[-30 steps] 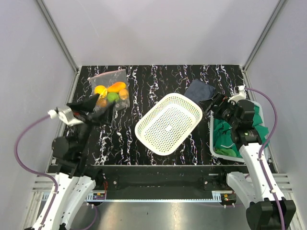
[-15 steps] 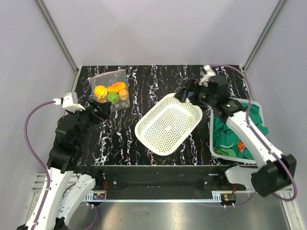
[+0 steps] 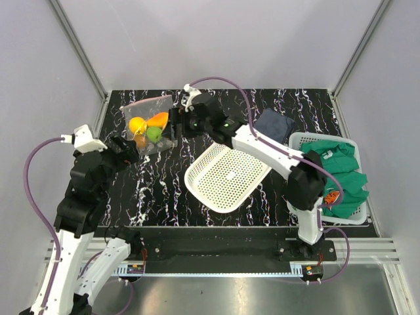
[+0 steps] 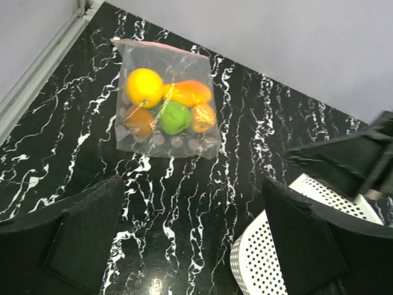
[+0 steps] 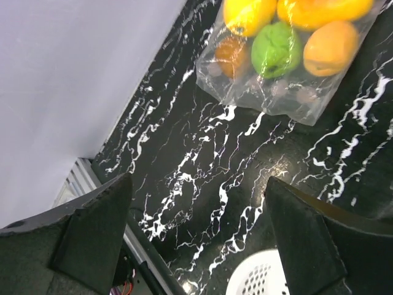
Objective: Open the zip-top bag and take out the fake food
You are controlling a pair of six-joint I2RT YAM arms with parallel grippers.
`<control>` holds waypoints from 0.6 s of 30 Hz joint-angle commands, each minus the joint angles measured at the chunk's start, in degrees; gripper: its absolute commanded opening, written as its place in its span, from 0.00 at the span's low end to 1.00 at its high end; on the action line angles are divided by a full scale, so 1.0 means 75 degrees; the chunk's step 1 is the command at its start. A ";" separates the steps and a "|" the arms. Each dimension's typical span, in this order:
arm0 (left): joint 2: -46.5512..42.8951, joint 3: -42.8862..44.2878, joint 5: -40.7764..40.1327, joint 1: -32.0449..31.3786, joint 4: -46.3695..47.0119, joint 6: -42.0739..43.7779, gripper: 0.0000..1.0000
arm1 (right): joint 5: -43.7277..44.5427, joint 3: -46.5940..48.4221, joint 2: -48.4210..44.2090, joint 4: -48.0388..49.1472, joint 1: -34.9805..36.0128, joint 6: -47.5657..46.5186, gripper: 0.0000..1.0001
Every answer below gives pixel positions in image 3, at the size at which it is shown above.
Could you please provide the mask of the yellow fake orange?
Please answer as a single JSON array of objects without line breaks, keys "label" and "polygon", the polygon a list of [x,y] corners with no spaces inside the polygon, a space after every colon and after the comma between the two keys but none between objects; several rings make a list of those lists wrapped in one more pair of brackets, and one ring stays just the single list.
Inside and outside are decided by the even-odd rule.
[{"label": "yellow fake orange", "polygon": [[147,122],[142,117],[133,117],[129,121],[129,130],[133,135],[143,135],[147,130]]}]

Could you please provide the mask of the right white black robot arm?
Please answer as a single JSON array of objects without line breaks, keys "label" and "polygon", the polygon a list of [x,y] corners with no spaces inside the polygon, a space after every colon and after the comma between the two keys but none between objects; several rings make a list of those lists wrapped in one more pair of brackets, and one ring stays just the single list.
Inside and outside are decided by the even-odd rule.
[{"label": "right white black robot arm", "polygon": [[321,253],[320,208],[327,173],[316,152],[302,153],[255,131],[250,123],[226,115],[220,102],[208,93],[190,96],[185,106],[168,113],[173,138],[207,134],[216,143],[245,152],[280,174],[287,182],[286,201],[298,216],[299,255],[312,260]]}]

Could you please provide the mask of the orange fake mango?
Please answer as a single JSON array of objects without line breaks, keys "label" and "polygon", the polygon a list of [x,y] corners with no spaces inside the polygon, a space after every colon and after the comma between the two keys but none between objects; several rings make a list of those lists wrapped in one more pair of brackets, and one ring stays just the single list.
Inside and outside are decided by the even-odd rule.
[{"label": "orange fake mango", "polygon": [[154,117],[147,120],[147,126],[148,127],[159,127],[161,129],[166,128],[166,125],[169,120],[169,112],[160,112],[156,114]]}]

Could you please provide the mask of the clear zip top bag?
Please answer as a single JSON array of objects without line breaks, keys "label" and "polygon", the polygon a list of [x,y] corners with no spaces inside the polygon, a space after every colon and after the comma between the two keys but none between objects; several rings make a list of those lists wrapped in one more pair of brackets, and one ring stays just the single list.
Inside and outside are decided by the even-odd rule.
[{"label": "clear zip top bag", "polygon": [[146,98],[120,108],[125,120],[126,139],[135,142],[140,155],[158,154],[177,146],[178,141],[169,123],[172,108],[170,95]]}]

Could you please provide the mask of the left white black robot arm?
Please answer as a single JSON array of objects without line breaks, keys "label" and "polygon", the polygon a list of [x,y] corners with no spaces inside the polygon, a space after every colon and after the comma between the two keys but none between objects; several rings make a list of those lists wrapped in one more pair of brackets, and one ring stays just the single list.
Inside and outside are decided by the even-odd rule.
[{"label": "left white black robot arm", "polygon": [[108,144],[94,139],[88,150],[76,148],[70,181],[58,204],[54,223],[36,205],[29,187],[29,166],[34,155],[54,142],[46,140],[28,156],[24,189],[34,211],[49,229],[54,242],[43,283],[35,302],[23,314],[91,314],[95,300],[115,269],[142,252],[139,231],[120,226],[110,236],[96,261],[84,272],[82,260],[99,220],[105,213],[115,175],[139,160],[134,141],[113,136]]}]

